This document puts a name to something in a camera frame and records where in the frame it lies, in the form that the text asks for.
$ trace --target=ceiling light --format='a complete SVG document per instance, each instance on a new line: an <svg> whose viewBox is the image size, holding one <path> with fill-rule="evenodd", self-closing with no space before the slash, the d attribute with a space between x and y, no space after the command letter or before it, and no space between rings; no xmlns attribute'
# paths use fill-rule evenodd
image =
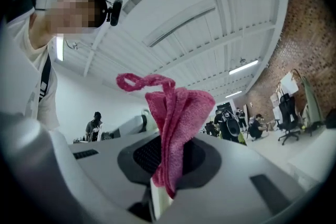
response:
<svg viewBox="0 0 336 224"><path fill-rule="evenodd" d="M58 60L63 61L63 44L64 37L56 37L56 57Z"/></svg>
<svg viewBox="0 0 336 224"><path fill-rule="evenodd" d="M239 71L241 71L241 70L243 70L243 69L245 69L245 68L254 66L254 65L256 65L257 63L258 63L258 60L255 60L255 61L253 61L253 62L251 62L251 63L248 63L247 65L244 65L244 66L242 66L242 67L238 67L238 68L236 68L236 69L234 69L234 70L231 70L231 71L229 72L229 75L232 75L232 74L234 74L234 73L237 73L237 72L239 72Z"/></svg>
<svg viewBox="0 0 336 224"><path fill-rule="evenodd" d="M233 93L233 94L230 94L230 95L226 96L225 98L228 98L228 97L230 97L230 96L233 96L233 95L239 94L239 93L241 93L241 92L242 92L242 91L235 92L235 93Z"/></svg>

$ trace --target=white ceiling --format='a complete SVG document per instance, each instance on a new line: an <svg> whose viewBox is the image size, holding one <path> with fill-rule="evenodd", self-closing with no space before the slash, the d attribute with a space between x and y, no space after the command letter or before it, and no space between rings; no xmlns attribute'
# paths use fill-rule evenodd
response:
<svg viewBox="0 0 336 224"><path fill-rule="evenodd" d="M48 7L50 1L37 0L37 6ZM248 91L265 68L279 40L287 3L123 0L118 26L105 23L93 34L81 36L78 50L65 46L61 64L80 76L94 76L113 89L118 88L115 78L119 73L160 73L174 79L178 87L205 90L217 102L224 101L229 94ZM148 47L162 36L155 46ZM259 64L228 75L256 59Z"/></svg>

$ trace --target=white t-shirt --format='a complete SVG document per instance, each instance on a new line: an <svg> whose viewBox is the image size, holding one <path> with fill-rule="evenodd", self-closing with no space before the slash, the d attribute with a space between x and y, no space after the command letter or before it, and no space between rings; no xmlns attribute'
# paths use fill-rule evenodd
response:
<svg viewBox="0 0 336 224"><path fill-rule="evenodd" d="M23 16L15 18L7 24L8 31L14 39L14 44L17 44L20 49L25 53L27 58L31 61L33 66L42 75L43 67L48 58L48 45L35 50L29 40L29 20L34 9L25 13ZM41 77L34 91L31 93L29 101L26 106L25 116L37 119L44 124L47 129L53 130L59 126L56 115L56 88L57 77L55 70L51 67L48 89L45 96L39 102L40 97Z"/></svg>

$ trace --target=brick wall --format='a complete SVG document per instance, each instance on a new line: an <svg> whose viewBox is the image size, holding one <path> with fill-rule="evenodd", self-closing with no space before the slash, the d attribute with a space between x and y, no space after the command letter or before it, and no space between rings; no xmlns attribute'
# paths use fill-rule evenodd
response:
<svg viewBox="0 0 336 224"><path fill-rule="evenodd" d="M245 96L234 100L236 106L247 103L250 114L261 113L266 121L272 120L270 96L293 68L307 77L326 116L336 107L336 24L324 0L289 0L281 41L269 68ZM303 86L294 96L301 111L306 104Z"/></svg>

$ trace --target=pink cloth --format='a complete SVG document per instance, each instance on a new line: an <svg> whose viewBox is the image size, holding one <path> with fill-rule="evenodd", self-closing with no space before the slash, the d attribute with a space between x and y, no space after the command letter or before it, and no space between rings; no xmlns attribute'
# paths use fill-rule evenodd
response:
<svg viewBox="0 0 336 224"><path fill-rule="evenodd" d="M119 74L116 81L127 92L145 86L163 87L163 92L146 93L145 98L161 135L161 164L153 175L153 182L157 187L165 186L168 195L173 198L176 182L182 176L183 146L198 133L215 100L204 91L175 89L174 80L159 74L141 78L124 73Z"/></svg>

